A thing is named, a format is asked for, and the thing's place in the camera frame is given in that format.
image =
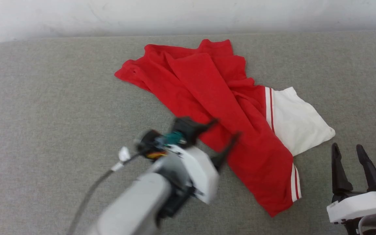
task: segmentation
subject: gray tablecloth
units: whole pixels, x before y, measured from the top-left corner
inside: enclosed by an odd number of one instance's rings
[[[366,190],[355,145],[376,164],[376,32],[41,39],[0,43],[0,235],[65,234],[88,187],[120,146],[173,115],[154,95],[114,77],[148,43],[197,47],[230,39],[257,83],[293,86],[336,130],[294,158],[303,198],[275,218],[228,167],[217,199],[192,199],[162,224],[163,234],[344,234],[329,223],[330,146],[337,142],[356,190]],[[149,166],[137,159],[95,193],[82,234]]]

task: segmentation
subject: red stripe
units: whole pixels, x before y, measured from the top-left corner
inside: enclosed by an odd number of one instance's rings
[[[274,112],[272,109],[272,88],[269,89],[270,99],[271,99],[271,125],[272,125],[272,131],[275,133],[274,129]]]
[[[297,169],[295,167],[294,167],[294,171],[295,171],[295,195],[297,196],[297,199],[299,199],[300,197],[298,196]]]

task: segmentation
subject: wire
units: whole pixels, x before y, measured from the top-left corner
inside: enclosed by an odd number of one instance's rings
[[[131,160],[135,159],[137,156],[139,156],[140,153],[136,153],[134,154],[133,156],[130,157],[130,159],[128,159],[127,161],[125,162],[122,162],[122,164],[127,164],[129,163]],[[73,233],[75,232],[76,230],[76,227],[78,226],[78,223],[79,223],[79,220],[81,219],[82,217],[82,214],[84,213],[84,210],[85,208],[88,206],[88,202],[89,200],[91,199],[92,195],[94,194],[95,190],[98,188],[98,186],[104,181],[106,180],[110,175],[112,175],[114,172],[116,171],[113,171],[113,170],[108,170],[107,172],[105,172],[101,177],[98,178],[97,181],[95,181],[95,183],[92,184],[92,186],[89,188],[88,192],[85,194],[85,198],[82,200],[81,204],[79,205],[79,208],[78,210],[76,211],[75,213],[75,216],[73,217],[73,220],[72,220],[72,223],[70,223],[70,226],[69,226],[69,229],[68,229],[68,232],[67,232],[67,235],[73,235]]]

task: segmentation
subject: red and white striped trim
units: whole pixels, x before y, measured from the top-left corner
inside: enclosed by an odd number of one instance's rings
[[[269,87],[265,87],[265,102],[266,102],[266,120],[271,128],[271,130],[275,133],[274,129],[274,90]]]
[[[292,202],[301,198],[300,177],[298,176],[298,171],[294,164],[292,164],[291,171],[291,197]]]

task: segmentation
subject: white stripe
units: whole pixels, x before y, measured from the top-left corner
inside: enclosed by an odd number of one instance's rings
[[[300,188],[300,176],[298,175],[297,167],[295,167],[295,170],[297,171],[297,189],[298,189],[298,199],[301,198],[301,188]]]
[[[269,124],[269,127],[272,130],[272,122],[271,122],[271,95],[270,95],[270,88],[265,87],[265,101],[266,101],[266,108],[267,108],[267,113],[266,113],[266,119]]]
[[[295,166],[292,164],[292,171],[291,171],[291,197],[292,202],[297,201],[297,194],[295,193]]]

